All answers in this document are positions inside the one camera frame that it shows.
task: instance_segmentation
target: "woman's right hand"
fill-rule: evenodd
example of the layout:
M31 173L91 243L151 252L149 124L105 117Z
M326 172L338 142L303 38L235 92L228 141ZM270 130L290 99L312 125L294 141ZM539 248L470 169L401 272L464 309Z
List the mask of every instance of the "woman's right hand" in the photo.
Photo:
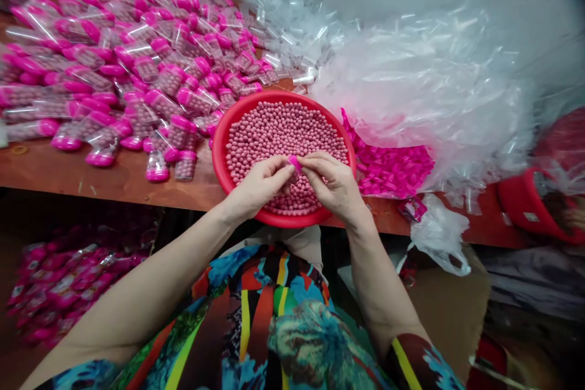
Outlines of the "woman's right hand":
M370 215L349 166L324 151L297 158L319 202L344 223L358 223L362 215Z

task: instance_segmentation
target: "wooden table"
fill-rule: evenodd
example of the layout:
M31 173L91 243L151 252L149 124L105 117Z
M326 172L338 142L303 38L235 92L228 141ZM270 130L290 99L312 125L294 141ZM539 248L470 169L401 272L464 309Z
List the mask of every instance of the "wooden table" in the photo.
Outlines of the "wooden table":
M6 42L2 31L12 24L15 21L10 15L0 17L0 40ZM290 90L292 87L290 80L284 80L271 88ZM100 169L84 162L90 151L88 145L81 151L66 153L50 147L48 140L21 144L27 147L25 154L13 153L16 144L0 151L0 186L200 211L211 209L225 198L213 171L211 150L206 141L197 148L195 176L189 183L173 179L164 183L148 182L144 178L144 152L123 149L111 168ZM397 201L371 197L364 200L380 232L410 234L408 222L396 210ZM504 221L494 185L487 188L479 202L481 216L468 216L462 210L452 209L469 218L470 228L463 235L466 241L498 247L526 246L522 233ZM323 225L342 227L335 218Z

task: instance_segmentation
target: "hand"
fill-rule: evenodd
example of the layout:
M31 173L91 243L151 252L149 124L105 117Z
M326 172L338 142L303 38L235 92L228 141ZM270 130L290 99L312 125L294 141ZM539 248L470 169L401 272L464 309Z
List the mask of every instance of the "hand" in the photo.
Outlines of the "hand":
M285 155L275 155L256 163L225 199L230 215L241 222L252 219L260 209L276 195L291 191L294 182L294 166Z
M319 202L344 223L357 223L361 215L369 214L349 166L323 151L298 159Z

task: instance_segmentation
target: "plastic wrap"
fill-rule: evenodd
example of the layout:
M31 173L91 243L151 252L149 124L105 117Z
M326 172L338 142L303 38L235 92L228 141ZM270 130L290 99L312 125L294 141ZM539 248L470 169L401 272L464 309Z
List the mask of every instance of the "plastic wrap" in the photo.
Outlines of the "plastic wrap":
M495 45L483 11L409 15L338 47L311 92L338 117L345 108L368 145L426 147L435 165L419 191L445 191L458 207L469 195L479 213L477 194L523 169L533 142L516 55Z
M412 224L412 245L428 254L443 270L458 276L469 274L471 267L461 250L461 234L469 228L469 220L449 210L434 194L426 194L422 202L427 211L420 222ZM461 266L455 266L452 258Z

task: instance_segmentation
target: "woman's left hand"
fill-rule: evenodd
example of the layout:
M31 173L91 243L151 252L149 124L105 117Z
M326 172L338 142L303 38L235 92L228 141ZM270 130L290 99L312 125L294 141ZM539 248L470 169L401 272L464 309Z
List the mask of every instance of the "woman's left hand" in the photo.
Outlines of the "woman's left hand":
M276 195L289 194L294 166L287 160L285 155L275 155L256 163L225 199L229 214L239 221L252 219Z

